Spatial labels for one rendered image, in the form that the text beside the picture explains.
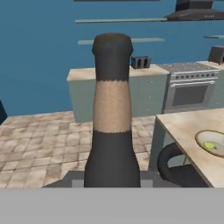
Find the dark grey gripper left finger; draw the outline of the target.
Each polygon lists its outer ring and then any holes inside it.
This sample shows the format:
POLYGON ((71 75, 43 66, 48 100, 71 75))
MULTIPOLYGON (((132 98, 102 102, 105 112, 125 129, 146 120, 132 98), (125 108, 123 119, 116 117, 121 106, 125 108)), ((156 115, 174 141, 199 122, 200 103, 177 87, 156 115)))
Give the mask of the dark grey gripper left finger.
POLYGON ((48 188, 82 188, 84 186, 84 171, 69 171, 63 179, 46 185, 48 188))

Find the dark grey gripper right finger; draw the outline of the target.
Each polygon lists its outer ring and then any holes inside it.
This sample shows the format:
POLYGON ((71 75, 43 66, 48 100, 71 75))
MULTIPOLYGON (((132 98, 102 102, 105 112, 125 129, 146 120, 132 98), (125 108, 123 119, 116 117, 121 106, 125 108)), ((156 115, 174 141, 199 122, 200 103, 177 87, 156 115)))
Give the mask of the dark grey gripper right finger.
POLYGON ((161 179, 155 171, 140 171, 142 188, 176 188, 177 185, 161 179))

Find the dark liquor bottle tan label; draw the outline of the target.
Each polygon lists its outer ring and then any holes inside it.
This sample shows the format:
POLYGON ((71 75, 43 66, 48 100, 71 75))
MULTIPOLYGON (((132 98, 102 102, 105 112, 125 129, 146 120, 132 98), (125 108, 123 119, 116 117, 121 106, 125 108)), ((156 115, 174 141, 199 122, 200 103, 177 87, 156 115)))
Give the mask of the dark liquor bottle tan label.
POLYGON ((92 148, 84 174, 85 187, 139 187, 140 170, 132 143, 129 36, 95 37, 92 148))

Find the dining counter beige top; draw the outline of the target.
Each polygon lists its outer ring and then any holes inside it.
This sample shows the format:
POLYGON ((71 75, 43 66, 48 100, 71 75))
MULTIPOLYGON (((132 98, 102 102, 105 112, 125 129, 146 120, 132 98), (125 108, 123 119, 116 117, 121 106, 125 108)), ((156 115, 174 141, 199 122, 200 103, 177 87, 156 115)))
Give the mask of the dining counter beige top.
POLYGON ((210 187, 224 188, 224 158, 197 145, 195 135, 201 130, 224 133, 224 108, 156 115, 148 170, 157 170, 158 153, 168 133, 210 187))

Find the white bowl gold rim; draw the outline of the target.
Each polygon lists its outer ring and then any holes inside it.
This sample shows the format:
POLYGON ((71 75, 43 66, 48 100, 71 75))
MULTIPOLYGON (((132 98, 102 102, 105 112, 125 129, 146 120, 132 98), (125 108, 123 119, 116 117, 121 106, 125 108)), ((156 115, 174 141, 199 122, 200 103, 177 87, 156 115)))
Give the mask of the white bowl gold rim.
POLYGON ((206 152, 224 158, 224 133, 217 130, 204 129, 195 134, 197 145, 206 152))

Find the pale green cabinet run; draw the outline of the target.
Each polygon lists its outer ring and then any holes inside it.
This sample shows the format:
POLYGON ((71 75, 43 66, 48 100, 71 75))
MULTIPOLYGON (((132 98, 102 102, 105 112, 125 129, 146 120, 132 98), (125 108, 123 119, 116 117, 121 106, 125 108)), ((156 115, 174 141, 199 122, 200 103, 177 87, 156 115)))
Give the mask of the pale green cabinet run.
MULTIPOLYGON (((129 68, 132 116, 154 116, 162 112, 165 86, 169 72, 152 64, 149 68, 129 68)), ((73 104, 74 120, 86 123, 93 120, 95 69, 75 68, 66 78, 73 104)))

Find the black stool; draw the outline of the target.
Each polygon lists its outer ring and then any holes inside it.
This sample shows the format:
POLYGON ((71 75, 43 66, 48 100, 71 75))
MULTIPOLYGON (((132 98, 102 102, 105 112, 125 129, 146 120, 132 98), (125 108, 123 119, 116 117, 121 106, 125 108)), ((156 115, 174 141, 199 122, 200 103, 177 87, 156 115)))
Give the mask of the black stool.
POLYGON ((205 187, 207 183, 197 173, 191 164, 182 164, 169 167, 168 162, 171 158, 182 155, 183 152, 175 143, 166 145, 158 154, 157 169, 163 180, 172 182, 180 187, 205 187))

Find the dark blue object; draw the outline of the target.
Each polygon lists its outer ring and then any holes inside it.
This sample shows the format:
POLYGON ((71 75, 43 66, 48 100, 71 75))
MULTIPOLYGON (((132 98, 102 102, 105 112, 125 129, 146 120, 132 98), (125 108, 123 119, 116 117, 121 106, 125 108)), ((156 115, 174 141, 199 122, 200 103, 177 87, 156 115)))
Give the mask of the dark blue object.
POLYGON ((4 109, 4 105, 2 104, 2 101, 0 100, 0 125, 7 119, 7 114, 4 109))

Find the stainless steel oven range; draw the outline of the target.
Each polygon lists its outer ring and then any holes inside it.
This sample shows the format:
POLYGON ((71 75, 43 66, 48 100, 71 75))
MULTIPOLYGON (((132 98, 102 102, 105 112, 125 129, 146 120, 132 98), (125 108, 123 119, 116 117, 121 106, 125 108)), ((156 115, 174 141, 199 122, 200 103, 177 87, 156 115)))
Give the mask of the stainless steel oven range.
POLYGON ((220 69, 198 62, 160 64, 168 71, 163 114, 205 109, 220 69))

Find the dark grey toaster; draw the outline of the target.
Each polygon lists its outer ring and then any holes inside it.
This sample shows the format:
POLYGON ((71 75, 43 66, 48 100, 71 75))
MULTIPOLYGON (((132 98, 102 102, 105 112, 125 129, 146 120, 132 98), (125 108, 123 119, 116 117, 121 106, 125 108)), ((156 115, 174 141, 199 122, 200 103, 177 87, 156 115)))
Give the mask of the dark grey toaster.
POLYGON ((151 58, 148 56, 136 56, 131 58, 130 65, 134 69, 149 68, 151 65, 151 58))

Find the dark grey small appliance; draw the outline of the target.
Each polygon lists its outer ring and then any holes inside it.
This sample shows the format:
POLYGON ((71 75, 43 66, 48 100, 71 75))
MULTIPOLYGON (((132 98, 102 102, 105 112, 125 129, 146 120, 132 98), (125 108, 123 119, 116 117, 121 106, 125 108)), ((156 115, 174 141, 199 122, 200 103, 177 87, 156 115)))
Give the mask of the dark grey small appliance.
POLYGON ((224 63, 224 45, 216 45, 211 48, 208 57, 209 62, 214 62, 219 65, 224 63))

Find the dark range hood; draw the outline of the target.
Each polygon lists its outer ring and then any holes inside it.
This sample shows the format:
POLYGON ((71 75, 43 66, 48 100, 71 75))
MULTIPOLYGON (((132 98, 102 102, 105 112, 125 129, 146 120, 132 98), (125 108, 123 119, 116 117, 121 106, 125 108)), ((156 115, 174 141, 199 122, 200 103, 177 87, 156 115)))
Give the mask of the dark range hood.
POLYGON ((177 0, 175 11, 168 21, 224 20, 224 10, 213 9, 214 0, 177 0))

